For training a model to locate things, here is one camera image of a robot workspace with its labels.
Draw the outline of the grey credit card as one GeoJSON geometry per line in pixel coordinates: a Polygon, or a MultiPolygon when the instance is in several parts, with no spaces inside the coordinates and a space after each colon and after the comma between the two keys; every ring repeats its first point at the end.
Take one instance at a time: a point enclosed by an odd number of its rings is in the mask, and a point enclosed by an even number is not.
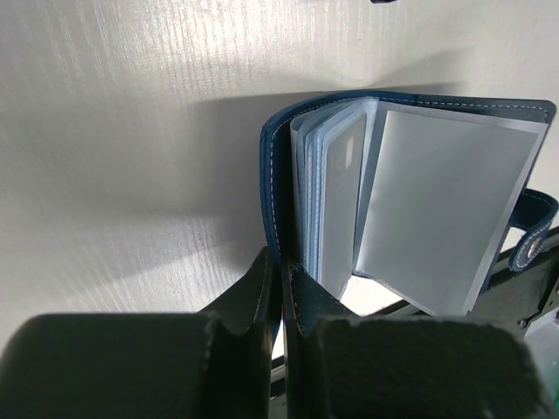
{"type": "Polygon", "coordinates": [[[318,281],[336,298],[352,272],[366,129],[365,112],[347,118],[328,137],[323,154],[318,281]]]}

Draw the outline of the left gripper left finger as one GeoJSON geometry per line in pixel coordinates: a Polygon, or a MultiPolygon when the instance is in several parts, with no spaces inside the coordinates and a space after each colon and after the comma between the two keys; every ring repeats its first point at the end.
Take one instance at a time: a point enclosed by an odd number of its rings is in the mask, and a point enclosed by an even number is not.
{"type": "Polygon", "coordinates": [[[4,418],[265,418],[280,325],[263,249],[196,313],[52,313],[1,357],[4,418]]]}

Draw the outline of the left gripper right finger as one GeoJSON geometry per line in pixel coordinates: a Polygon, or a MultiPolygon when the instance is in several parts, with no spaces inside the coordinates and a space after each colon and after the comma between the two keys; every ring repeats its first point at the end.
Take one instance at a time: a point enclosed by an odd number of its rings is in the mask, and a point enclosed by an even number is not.
{"type": "Polygon", "coordinates": [[[555,418],[528,347],[484,319],[359,316],[282,269],[291,418],[555,418]]]}

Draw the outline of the blue leather card holder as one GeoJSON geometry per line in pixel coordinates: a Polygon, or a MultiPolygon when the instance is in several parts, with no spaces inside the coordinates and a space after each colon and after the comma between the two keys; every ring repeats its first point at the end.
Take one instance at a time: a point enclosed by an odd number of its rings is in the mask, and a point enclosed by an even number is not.
{"type": "Polygon", "coordinates": [[[374,279],[430,314],[470,312],[508,231],[523,231],[509,259],[523,271],[556,216],[556,199],[527,186],[555,104],[355,90],[277,112],[260,135],[266,239],[280,263],[319,285],[325,143],[362,112],[350,278],[374,279]]]}

